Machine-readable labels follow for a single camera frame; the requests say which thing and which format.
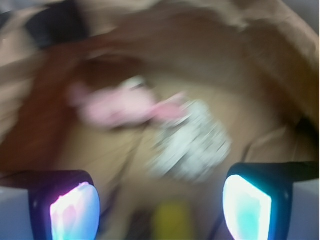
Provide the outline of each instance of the light housing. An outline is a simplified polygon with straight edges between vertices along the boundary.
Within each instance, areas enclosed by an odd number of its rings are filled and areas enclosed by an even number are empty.
[[[27,171],[0,179],[0,222],[7,222],[0,224],[0,239],[93,240],[99,221],[99,194],[85,171]]]
[[[234,239],[285,240],[297,232],[319,238],[319,163],[235,164],[223,187],[223,213]]]

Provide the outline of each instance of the cardboard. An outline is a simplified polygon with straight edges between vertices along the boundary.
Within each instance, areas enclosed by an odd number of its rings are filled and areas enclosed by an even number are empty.
[[[286,162],[300,161],[305,152],[307,159],[319,153],[303,144],[293,157],[291,147],[301,142],[295,134],[277,132],[282,137],[270,147],[259,145],[260,137],[284,125],[294,129],[302,117],[319,134],[319,36],[280,0],[79,0],[84,5],[92,37],[43,52],[32,91],[0,145],[0,172],[86,170],[98,188],[102,211],[120,184],[98,239],[124,238],[136,209],[153,209],[175,197],[191,202],[199,239],[204,239],[219,222],[227,171],[244,161],[257,139],[250,153],[257,162],[275,161],[261,159],[261,149],[272,149],[268,156],[279,153],[277,159]],[[16,76],[16,69],[6,71],[6,79]],[[186,91],[205,101],[226,127],[231,152],[207,183],[150,179],[145,164],[156,154],[156,128],[96,131],[78,122],[66,105],[73,82],[100,89],[138,74],[159,98]],[[16,114],[19,107],[11,109]]]

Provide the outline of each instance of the purple light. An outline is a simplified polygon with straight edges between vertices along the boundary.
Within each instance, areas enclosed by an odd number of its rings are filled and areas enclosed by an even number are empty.
[[[80,183],[50,206],[53,240],[94,240],[100,220],[100,200],[96,188]]]

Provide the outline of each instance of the tan surface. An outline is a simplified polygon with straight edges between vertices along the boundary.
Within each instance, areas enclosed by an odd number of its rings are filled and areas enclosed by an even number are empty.
[[[0,30],[0,144],[16,124],[19,108],[32,87],[32,75],[41,64],[43,56],[23,28],[41,10],[17,11]]]
[[[146,0],[132,7],[123,0],[119,13],[122,10],[126,13],[126,6],[137,11],[148,9],[151,2],[154,3]],[[32,94],[21,108],[20,121],[0,146],[1,170],[87,170],[100,193],[102,210],[107,206],[111,180],[124,162],[132,160],[122,179],[123,188],[111,213],[110,225],[101,222],[104,231],[99,239],[121,239],[135,209],[153,208],[161,200],[177,196],[191,201],[199,238],[205,238],[221,214],[226,173],[242,159],[250,143],[282,126],[283,116],[297,123],[306,115],[319,129],[319,37],[303,21],[278,0],[187,2],[191,4],[164,1],[150,10],[134,11],[109,34],[50,49],[47,62],[34,81]],[[13,51],[16,60],[8,59],[17,63],[32,55],[33,50],[27,48],[21,56],[19,51]],[[119,64],[75,67],[86,57],[83,53],[93,50],[98,51],[95,56],[102,55],[100,60],[118,59]],[[128,56],[137,60],[133,67],[123,62],[122,58]],[[156,64],[158,70],[140,69],[140,62]],[[29,70],[28,64],[22,64],[20,69],[19,64],[1,66],[0,74],[9,79],[13,76],[17,79]],[[159,66],[170,66],[175,71],[159,70]],[[186,90],[191,98],[203,99],[226,126],[233,140],[232,150],[208,183],[190,185],[169,178],[150,179],[144,166],[155,154],[152,145],[156,130],[152,127],[144,131],[139,128],[97,132],[76,123],[57,160],[72,119],[65,99],[68,84],[84,80],[99,88],[105,85],[102,83],[113,85],[135,74],[145,75],[162,98]],[[305,137],[299,138],[304,145],[298,147],[297,141],[292,140],[295,135],[285,136],[284,141],[272,141],[271,149],[275,152],[270,156],[313,158],[312,154],[310,157],[306,154],[314,150]],[[260,158],[261,148],[257,149],[250,154],[268,162],[268,158]]]
[[[111,217],[106,223],[101,223],[102,229],[108,231],[101,232],[98,239],[123,239],[135,210],[153,209],[163,200],[177,197],[191,202],[199,236],[203,239],[221,212],[222,187],[230,166],[242,159],[245,148],[253,140],[279,127],[281,121],[265,105],[221,88],[198,84],[196,80],[191,81],[170,72],[149,73],[146,78],[163,98],[185,90],[190,98],[207,102],[212,114],[222,121],[232,137],[231,153],[205,184],[193,185],[168,177],[153,179],[148,176],[146,163],[156,154],[153,145],[157,129],[147,127],[132,165],[123,178],[122,190]]]

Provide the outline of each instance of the glowing light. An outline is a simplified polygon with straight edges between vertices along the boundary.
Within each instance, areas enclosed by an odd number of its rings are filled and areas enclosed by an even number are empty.
[[[96,188],[79,184],[50,206],[53,240],[94,240],[100,220],[100,200]]]
[[[239,175],[227,178],[223,188],[226,225],[236,240],[267,240],[272,199]]]

